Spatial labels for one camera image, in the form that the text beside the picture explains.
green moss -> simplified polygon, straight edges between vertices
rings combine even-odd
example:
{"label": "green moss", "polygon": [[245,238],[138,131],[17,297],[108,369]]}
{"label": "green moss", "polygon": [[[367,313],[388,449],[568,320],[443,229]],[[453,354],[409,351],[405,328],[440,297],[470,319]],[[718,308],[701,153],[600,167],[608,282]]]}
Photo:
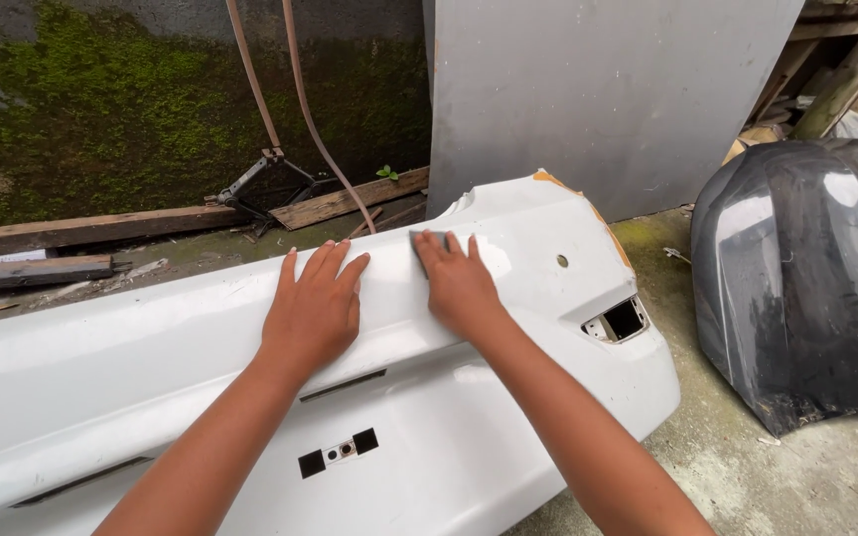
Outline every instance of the green moss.
{"label": "green moss", "polygon": [[[152,36],[122,11],[55,0],[36,10],[37,42],[0,42],[0,175],[11,184],[0,225],[198,204],[269,146],[235,45]],[[287,157],[326,170],[287,56],[276,46],[252,54]],[[316,126],[347,175],[428,162],[420,42],[318,41],[301,56]]]}

concrete wall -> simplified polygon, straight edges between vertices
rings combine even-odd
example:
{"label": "concrete wall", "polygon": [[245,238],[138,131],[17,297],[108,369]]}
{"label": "concrete wall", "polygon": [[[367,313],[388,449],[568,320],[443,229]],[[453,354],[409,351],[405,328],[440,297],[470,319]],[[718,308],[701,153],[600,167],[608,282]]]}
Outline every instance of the concrete wall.
{"label": "concrete wall", "polygon": [[692,202],[803,0],[435,0],[429,213],[543,167],[609,221]]}
{"label": "concrete wall", "polygon": [[[328,171],[280,0],[238,6],[288,158]],[[310,106],[343,171],[365,181],[428,163],[421,2],[293,8]],[[0,225],[198,204],[268,144],[222,0],[0,0]]]}

gray metal panel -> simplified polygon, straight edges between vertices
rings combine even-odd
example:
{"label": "gray metal panel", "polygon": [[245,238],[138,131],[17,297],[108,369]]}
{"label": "gray metal panel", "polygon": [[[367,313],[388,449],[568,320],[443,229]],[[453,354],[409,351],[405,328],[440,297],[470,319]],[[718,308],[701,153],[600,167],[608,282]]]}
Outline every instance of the gray metal panel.
{"label": "gray metal panel", "polygon": [[429,216],[540,167],[609,221],[694,201],[802,6],[437,0]]}

small green plant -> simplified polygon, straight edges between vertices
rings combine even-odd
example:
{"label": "small green plant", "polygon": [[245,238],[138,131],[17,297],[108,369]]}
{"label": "small green plant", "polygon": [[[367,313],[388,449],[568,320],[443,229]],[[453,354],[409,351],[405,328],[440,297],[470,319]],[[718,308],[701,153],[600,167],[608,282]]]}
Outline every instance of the small green plant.
{"label": "small green plant", "polygon": [[396,174],[393,170],[389,169],[389,164],[386,164],[382,167],[381,170],[375,172],[376,175],[380,177],[389,177],[390,180],[399,180],[399,175]]}

